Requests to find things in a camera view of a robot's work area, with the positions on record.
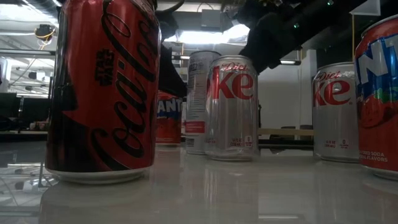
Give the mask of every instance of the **soda can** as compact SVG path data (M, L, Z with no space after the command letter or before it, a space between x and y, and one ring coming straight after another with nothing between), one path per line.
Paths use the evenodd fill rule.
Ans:
M257 150L257 73L243 56L215 60L207 79L206 149L212 159L249 161Z
M358 162L354 63L319 68L313 79L314 152L324 160Z
M398 15L366 29L355 53L360 163L398 180Z
M62 180L108 184L135 179L153 164L159 52L159 22L149 1L63 5L49 172Z
M201 50L190 55L188 63L187 121L185 149L189 154L204 154L207 75L214 59L221 54Z
M182 99L162 91L157 98L156 146L178 146L181 143Z

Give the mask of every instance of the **aluminum can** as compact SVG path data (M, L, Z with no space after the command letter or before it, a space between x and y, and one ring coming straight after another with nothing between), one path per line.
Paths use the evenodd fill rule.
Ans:
M178 146L181 143L182 99L162 91L157 99L156 146Z
M398 180L398 15L365 30L355 54L360 163Z
M257 150L257 73L243 56L215 60L207 78L206 148L212 159L251 160Z
M207 75L211 63L221 54L201 50L191 54L188 63L187 121L185 149L189 154L204 154Z
M86 184L141 176L155 149L160 30L152 3L69 0L59 31L47 170Z
M312 87L315 154L324 160L358 162L354 63L319 68Z

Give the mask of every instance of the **can lid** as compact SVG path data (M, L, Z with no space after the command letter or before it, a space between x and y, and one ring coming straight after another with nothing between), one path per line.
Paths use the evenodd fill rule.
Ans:
M322 66L322 67L318 68L318 70L317 70L317 71L320 71L320 70L322 70L322 69L324 69L324 68L328 68L328 67L332 67L332 66L339 66L339 65L353 65L353 64L354 64L354 62L340 62L340 63L333 63L333 64L330 64L330 65L325 65L325 66Z
M196 53L203 53L203 52L211 52L211 53L215 53L215 54L218 54L218 55L221 56L220 53L218 53L217 51L214 51L214 50L197 50L197 51L195 51L195 52L192 52L192 53L190 54L190 56L193 55L193 54L196 54Z
M243 56L243 55L224 55L224 56L221 56L221 57L217 58L216 60L221 60L223 58L243 58L243 59L248 60L248 61L251 62L250 58L248 58L246 56Z
M383 24L383 23L385 23L385 22L387 22L387 21L390 21L390 20L392 20L392 19L397 19L397 18L398 18L398 14L380 20L379 22L377 22L377 23L375 23L375 24L369 26L368 28L366 28L366 30L362 33L361 37L363 38L363 37L366 35L366 33L367 33L369 30L371 30L372 28L375 28L376 26L378 26L378 25L380 25L380 24Z

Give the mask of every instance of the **white wall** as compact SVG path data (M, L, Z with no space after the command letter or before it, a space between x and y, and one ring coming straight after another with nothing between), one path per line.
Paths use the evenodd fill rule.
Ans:
M317 70L315 50L309 50L300 66L279 65L259 76L262 128L312 124L311 74Z

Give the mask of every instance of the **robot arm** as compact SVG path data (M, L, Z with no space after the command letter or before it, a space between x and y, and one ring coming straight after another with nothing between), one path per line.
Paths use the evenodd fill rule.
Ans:
M257 72L275 68L280 58L300 47L366 0L247 0L235 18L250 28L239 53L249 57Z

